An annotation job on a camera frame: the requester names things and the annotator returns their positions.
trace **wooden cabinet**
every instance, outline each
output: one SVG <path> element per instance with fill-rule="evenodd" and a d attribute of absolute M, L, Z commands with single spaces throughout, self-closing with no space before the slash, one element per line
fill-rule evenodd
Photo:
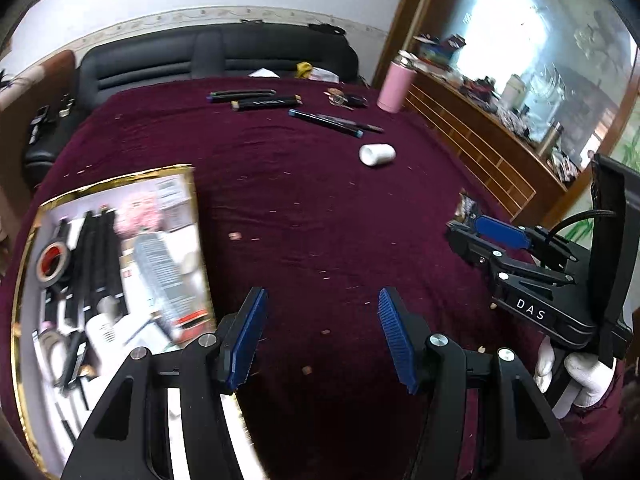
<path fill-rule="evenodd" d="M 511 214 L 514 224 L 540 224 L 566 193 L 551 168 L 525 142 L 435 76 L 418 73 L 405 105 L 423 115 Z"/>

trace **pink water bottle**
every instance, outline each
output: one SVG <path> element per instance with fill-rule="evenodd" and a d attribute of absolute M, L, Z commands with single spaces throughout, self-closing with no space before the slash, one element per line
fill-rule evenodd
<path fill-rule="evenodd" d="M 385 112 L 396 114 L 402 108 L 404 98 L 416 74 L 414 59 L 415 56 L 413 54 L 401 50 L 391 62 L 378 97 L 378 107 Z"/>

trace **screw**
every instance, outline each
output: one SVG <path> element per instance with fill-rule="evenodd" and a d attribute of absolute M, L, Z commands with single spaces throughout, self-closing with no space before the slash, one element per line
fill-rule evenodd
<path fill-rule="evenodd" d="M 433 334 L 429 338 L 429 341 L 431 341 L 431 344 L 434 346 L 444 346 L 449 342 L 449 340 L 447 339 L 447 336 L 442 334 Z"/>
<path fill-rule="evenodd" d="M 131 351 L 131 354 L 129 355 L 131 356 L 132 359 L 135 359 L 136 361 L 138 359 L 142 359 L 146 355 L 146 348 L 144 348 L 143 346 L 138 346 L 134 348 Z"/>
<path fill-rule="evenodd" d="M 503 361 L 513 361 L 516 358 L 516 354 L 508 348 L 500 348 L 498 350 L 498 357 Z"/>
<path fill-rule="evenodd" d="M 206 348 L 207 346 L 215 345 L 217 340 L 218 338 L 213 334 L 203 334 L 198 338 L 198 344 Z"/>

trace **small bottle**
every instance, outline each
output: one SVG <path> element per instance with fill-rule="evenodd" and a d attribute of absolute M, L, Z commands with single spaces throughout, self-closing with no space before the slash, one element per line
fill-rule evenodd
<path fill-rule="evenodd" d="M 551 153 L 551 150 L 558 142 L 558 138 L 563 131 L 564 127 L 562 126 L 562 124 L 560 124 L 558 121 L 553 123 L 546 131 L 543 139 L 540 141 L 540 144 L 538 145 L 538 148 L 536 150 L 536 154 L 543 160 L 546 160 L 546 158 L 549 156 L 549 153 Z"/>
<path fill-rule="evenodd" d="M 378 97 L 378 107 L 385 112 L 395 114 L 402 108 L 404 98 L 416 74 L 414 59 L 413 54 L 401 50 L 391 62 Z"/>

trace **maroon tablecloth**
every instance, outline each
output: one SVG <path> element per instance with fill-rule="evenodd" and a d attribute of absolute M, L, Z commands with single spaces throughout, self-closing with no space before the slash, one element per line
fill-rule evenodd
<path fill-rule="evenodd" d="M 214 89 L 256 87 L 300 94 L 301 110 L 354 118 L 386 133 L 358 140 L 290 118 L 285 109 L 238 113 L 205 100 Z M 216 315 L 236 310 L 252 285 L 269 291 L 258 374 L 238 395 L 271 478 L 402 476 L 424 406 L 396 377 L 376 314 L 382 286 L 396 286 L 433 330 L 463 347 L 509 346 L 533 368 L 540 334 L 489 310 L 481 275 L 443 237 L 462 187 L 487 213 L 504 213 L 418 115 L 387 114 L 375 106 L 375 92 L 363 88 L 352 91 L 369 97 L 369 109 L 333 107 L 327 87 L 247 78 L 174 82 L 122 92 L 91 115 L 37 192 L 2 282 L 1 400 L 18 432 L 9 322 L 37 205 L 104 178 L 177 163 L 195 167 Z M 372 142 L 393 145 L 394 163 L 361 164 L 358 149 Z M 242 239 L 230 240 L 231 232 Z"/>

